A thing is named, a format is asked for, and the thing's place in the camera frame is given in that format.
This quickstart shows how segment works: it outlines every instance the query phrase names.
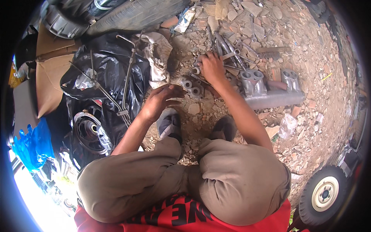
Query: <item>foot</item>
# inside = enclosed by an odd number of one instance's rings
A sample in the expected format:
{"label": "foot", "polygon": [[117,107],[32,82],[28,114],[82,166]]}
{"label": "foot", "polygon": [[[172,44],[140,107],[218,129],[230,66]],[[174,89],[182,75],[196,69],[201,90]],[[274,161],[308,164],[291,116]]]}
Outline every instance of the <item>foot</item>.
{"label": "foot", "polygon": [[237,126],[230,115],[219,119],[211,132],[209,139],[224,139],[232,142],[237,133]]}
{"label": "foot", "polygon": [[169,136],[177,139],[180,145],[182,144],[180,116],[174,108],[166,108],[156,121],[156,125],[160,140]]}

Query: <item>yellow wire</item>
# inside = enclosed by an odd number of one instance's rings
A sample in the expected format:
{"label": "yellow wire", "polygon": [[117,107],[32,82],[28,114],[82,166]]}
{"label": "yellow wire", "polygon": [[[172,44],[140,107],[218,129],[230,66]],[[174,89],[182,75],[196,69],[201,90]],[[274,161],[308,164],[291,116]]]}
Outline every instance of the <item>yellow wire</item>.
{"label": "yellow wire", "polygon": [[330,73],[329,75],[327,75],[327,77],[323,78],[321,81],[324,81],[326,80],[329,76],[331,76],[332,73]]}

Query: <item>small wheel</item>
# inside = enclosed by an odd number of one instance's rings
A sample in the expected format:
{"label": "small wheel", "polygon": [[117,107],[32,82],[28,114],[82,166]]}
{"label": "small wheel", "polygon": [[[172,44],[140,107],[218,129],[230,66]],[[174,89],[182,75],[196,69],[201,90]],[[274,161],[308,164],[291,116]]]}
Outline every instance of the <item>small wheel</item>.
{"label": "small wheel", "polygon": [[299,215],[308,226],[323,225],[336,215],[347,193],[347,178],[340,167],[325,166],[304,187]]}
{"label": "small wheel", "polygon": [[72,203],[68,199],[65,199],[63,203],[67,208],[72,208],[73,207]]}

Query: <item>white wheel rim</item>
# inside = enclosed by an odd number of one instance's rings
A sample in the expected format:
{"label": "white wheel rim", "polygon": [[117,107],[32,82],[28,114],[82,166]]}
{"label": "white wheel rim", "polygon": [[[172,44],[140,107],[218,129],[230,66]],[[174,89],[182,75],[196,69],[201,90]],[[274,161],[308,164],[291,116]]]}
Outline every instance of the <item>white wheel rim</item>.
{"label": "white wheel rim", "polygon": [[314,188],[312,194],[312,206],[318,212],[329,209],[339,193],[339,182],[335,177],[323,178]]}

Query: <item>red shirt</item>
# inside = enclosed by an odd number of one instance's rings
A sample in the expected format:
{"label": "red shirt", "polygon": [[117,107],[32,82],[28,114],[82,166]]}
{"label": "red shirt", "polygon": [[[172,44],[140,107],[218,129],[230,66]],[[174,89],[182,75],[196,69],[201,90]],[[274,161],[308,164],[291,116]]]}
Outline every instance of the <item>red shirt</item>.
{"label": "red shirt", "polygon": [[80,206],[75,223],[78,232],[286,232],[289,225],[291,204],[286,200],[274,214],[249,226],[233,226],[212,215],[204,204],[189,195],[173,195],[152,208],[121,223],[102,223],[91,218]]}

